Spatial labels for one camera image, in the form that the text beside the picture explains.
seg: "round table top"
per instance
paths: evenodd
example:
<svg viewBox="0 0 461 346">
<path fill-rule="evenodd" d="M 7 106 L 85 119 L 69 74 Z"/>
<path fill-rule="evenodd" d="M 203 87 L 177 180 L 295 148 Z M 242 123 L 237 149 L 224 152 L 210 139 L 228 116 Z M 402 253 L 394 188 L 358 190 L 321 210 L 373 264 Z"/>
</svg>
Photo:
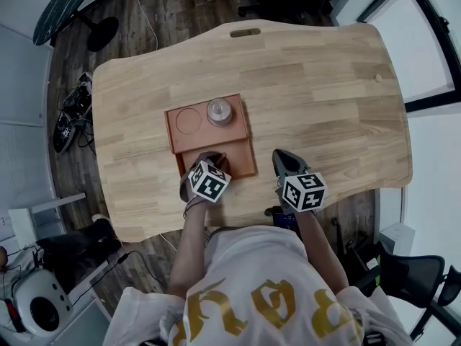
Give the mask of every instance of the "round table top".
<svg viewBox="0 0 461 346">
<path fill-rule="evenodd" d="M 43 45 L 76 11 L 83 0 L 51 0 L 40 16 L 34 31 L 34 44 Z"/>
</svg>

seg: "wooden floor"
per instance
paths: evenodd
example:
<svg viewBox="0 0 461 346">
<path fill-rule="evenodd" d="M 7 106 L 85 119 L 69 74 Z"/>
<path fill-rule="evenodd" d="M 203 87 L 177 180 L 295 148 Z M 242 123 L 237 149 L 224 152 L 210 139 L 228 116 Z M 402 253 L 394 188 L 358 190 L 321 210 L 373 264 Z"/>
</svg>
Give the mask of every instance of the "wooden floor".
<svg viewBox="0 0 461 346">
<path fill-rule="evenodd" d="M 236 14 L 240 5 L 253 3 L 252 0 L 140 0 L 158 37 L 158 48 L 174 45 L 200 33 L 211 30 L 226 22 L 242 18 Z M 58 101 L 72 89 L 82 72 L 90 73 L 100 64 L 113 58 L 135 56 L 155 50 L 155 38 L 143 16 L 137 0 L 105 0 L 86 13 L 89 19 L 98 22 L 106 17 L 116 17 L 120 21 L 118 36 L 98 53 L 86 49 L 89 28 L 75 21 L 58 34 L 50 71 L 48 87 L 48 140 L 52 143 L 52 132 L 59 115 Z M 247 19 L 257 18 L 248 15 Z M 323 15 L 306 16 L 307 25 L 331 25 Z M 61 209 L 68 230 L 78 229 L 91 223 L 95 213 L 107 215 L 97 160 L 89 147 L 79 148 L 76 141 L 64 154 L 56 154 L 50 147 L 50 163 L 55 189 L 58 196 L 85 192 L 87 199 L 66 205 Z M 374 192 L 348 198 L 325 209 L 319 215 L 327 237 L 336 241 L 335 230 L 330 224 L 332 217 L 339 217 L 345 240 L 354 238 L 358 230 L 372 234 L 375 214 Z M 175 247 L 179 243 L 181 231 L 164 235 Z M 160 236 L 139 244 L 124 244 L 123 251 L 138 250 L 147 260 L 153 274 L 167 282 L 175 251 Z M 110 258 L 115 263 L 121 254 Z M 144 292 L 162 292 L 164 289 L 147 273 L 143 261 L 132 254 L 117 266 L 95 290 L 112 314 L 123 289 L 135 287 Z"/>
</svg>

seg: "orange box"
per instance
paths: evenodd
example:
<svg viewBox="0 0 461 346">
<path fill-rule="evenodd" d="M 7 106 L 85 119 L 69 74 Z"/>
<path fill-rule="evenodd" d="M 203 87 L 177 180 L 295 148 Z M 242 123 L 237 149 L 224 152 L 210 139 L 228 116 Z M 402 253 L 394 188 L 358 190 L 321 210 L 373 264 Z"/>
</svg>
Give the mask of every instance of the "orange box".
<svg viewBox="0 0 461 346">
<path fill-rule="evenodd" d="M 211 124 L 207 118 L 211 100 L 165 112 L 170 149 L 176 156 L 180 175 L 205 151 L 226 153 L 233 179 L 256 174 L 241 97 L 235 94 L 223 99 L 232 107 L 232 119 L 223 127 Z"/>
</svg>

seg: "white t-shirt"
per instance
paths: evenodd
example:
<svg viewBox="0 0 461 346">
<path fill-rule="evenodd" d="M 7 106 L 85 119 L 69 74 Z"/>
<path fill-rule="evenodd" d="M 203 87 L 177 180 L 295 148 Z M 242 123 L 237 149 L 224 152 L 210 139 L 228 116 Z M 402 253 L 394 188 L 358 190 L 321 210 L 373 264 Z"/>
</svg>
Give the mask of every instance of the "white t-shirt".
<svg viewBox="0 0 461 346">
<path fill-rule="evenodd" d="M 104 346 L 156 338 L 174 346 L 361 345 L 370 330 L 388 345 L 412 344 L 396 314 L 384 314 L 357 288 L 335 296 L 286 229 L 216 234 L 205 249 L 205 272 L 186 301 L 126 288 Z"/>
</svg>

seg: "silver lid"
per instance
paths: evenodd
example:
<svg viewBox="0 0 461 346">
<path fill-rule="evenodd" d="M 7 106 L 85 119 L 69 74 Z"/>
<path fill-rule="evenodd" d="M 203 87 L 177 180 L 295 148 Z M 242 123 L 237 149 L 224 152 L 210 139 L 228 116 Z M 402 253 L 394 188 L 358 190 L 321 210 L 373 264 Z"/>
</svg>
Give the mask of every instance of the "silver lid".
<svg viewBox="0 0 461 346">
<path fill-rule="evenodd" d="M 232 107 L 229 101 L 218 97 L 208 103 L 207 116 L 211 124 L 223 127 L 232 119 Z"/>
</svg>

